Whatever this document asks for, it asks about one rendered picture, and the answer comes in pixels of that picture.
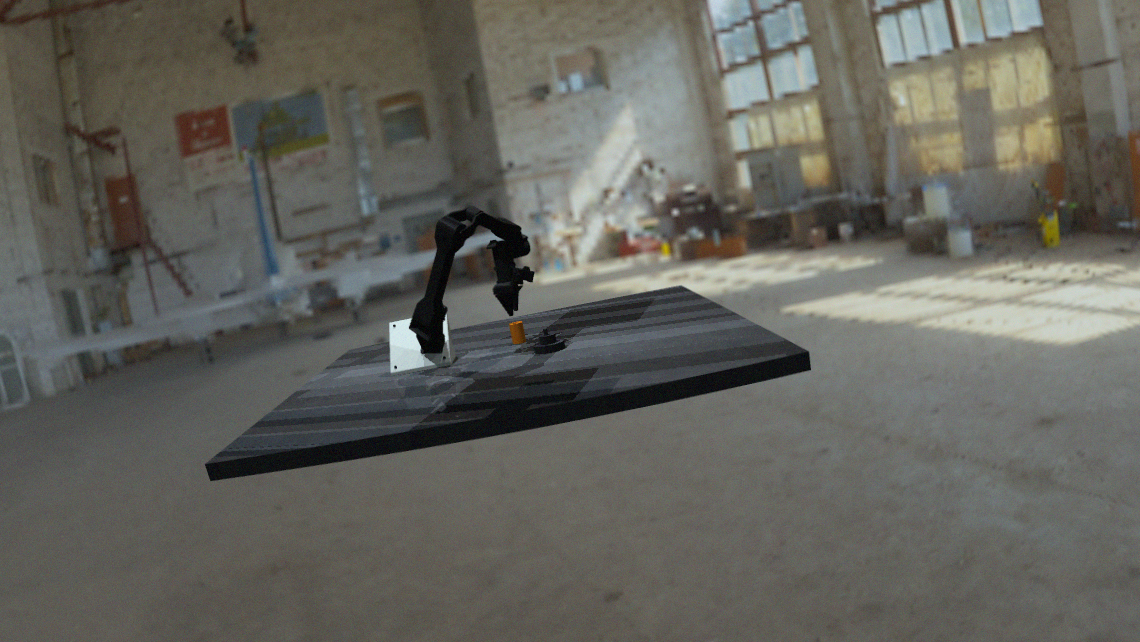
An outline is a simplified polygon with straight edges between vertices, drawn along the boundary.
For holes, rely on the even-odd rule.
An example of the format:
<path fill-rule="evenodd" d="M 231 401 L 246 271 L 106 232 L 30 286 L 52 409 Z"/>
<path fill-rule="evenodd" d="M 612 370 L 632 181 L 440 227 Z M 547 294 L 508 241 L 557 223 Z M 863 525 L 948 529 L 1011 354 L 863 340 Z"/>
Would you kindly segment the orange knob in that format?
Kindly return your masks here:
<path fill-rule="evenodd" d="M 526 342 L 526 333 L 522 320 L 510 323 L 508 328 L 513 344 L 521 344 Z"/>

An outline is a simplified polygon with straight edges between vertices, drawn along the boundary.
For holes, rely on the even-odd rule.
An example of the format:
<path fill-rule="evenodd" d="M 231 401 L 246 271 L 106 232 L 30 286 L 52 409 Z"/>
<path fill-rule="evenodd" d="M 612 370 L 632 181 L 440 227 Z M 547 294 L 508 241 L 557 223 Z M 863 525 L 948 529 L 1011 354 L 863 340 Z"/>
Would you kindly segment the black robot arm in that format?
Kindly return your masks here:
<path fill-rule="evenodd" d="M 472 222 L 469 227 L 462 221 Z M 455 253 L 464 246 L 465 241 L 474 234 L 478 225 L 492 231 L 505 241 L 491 239 L 487 249 L 492 249 L 495 263 L 527 255 L 530 245 L 526 235 L 521 235 L 518 224 L 506 218 L 484 214 L 484 211 L 467 206 L 443 216 L 435 224 L 435 259 L 427 283 L 425 296 L 417 302 L 409 330 L 416 334 L 421 353 L 442 353 L 445 346 L 443 320 L 448 307 L 443 304 L 443 292 L 451 271 Z M 512 267 L 512 281 L 534 282 L 534 271 L 528 266 L 522 269 Z"/>

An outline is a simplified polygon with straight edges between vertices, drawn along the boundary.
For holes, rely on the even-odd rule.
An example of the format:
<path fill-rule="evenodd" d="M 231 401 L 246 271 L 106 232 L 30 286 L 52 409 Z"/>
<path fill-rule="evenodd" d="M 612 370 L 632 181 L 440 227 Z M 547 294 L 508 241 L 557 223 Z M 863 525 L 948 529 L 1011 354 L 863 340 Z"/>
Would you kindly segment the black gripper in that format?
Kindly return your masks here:
<path fill-rule="evenodd" d="M 513 316 L 513 310 L 518 311 L 518 294 L 523 286 L 523 281 L 512 281 L 512 267 L 514 263 L 512 259 L 495 263 L 494 267 L 497 271 L 497 281 L 492 286 L 492 295 L 498 299 L 503 308 L 508 312 L 508 316 Z M 518 284 L 521 286 L 518 286 Z"/>

